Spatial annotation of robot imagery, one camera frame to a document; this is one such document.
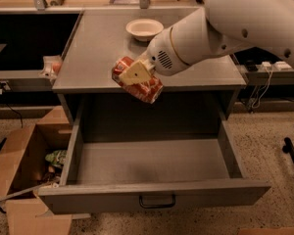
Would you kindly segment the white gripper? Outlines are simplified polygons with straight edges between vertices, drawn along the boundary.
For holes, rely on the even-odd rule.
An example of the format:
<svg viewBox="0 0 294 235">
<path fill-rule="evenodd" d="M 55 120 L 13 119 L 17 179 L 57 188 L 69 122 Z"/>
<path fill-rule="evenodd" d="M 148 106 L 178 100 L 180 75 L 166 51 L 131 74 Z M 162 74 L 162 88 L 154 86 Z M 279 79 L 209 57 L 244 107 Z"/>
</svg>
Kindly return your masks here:
<svg viewBox="0 0 294 235">
<path fill-rule="evenodd" d="M 120 74 L 120 81 L 133 85 L 149 81 L 154 71 L 160 75 L 172 76 L 190 67 L 183 62 L 172 45 L 172 28 L 156 35 L 147 49 Z"/>
</svg>

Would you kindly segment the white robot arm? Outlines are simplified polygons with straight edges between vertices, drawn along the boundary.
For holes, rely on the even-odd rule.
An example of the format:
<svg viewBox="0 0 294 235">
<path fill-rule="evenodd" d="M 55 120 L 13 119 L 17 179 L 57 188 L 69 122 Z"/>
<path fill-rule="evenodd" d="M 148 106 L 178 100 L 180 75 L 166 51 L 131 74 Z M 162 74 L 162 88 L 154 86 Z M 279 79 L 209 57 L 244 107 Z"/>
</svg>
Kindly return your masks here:
<svg viewBox="0 0 294 235">
<path fill-rule="evenodd" d="M 258 47 L 294 69 L 294 0 L 205 0 L 156 35 L 120 75 L 126 85 L 171 76 L 206 59 Z"/>
</svg>

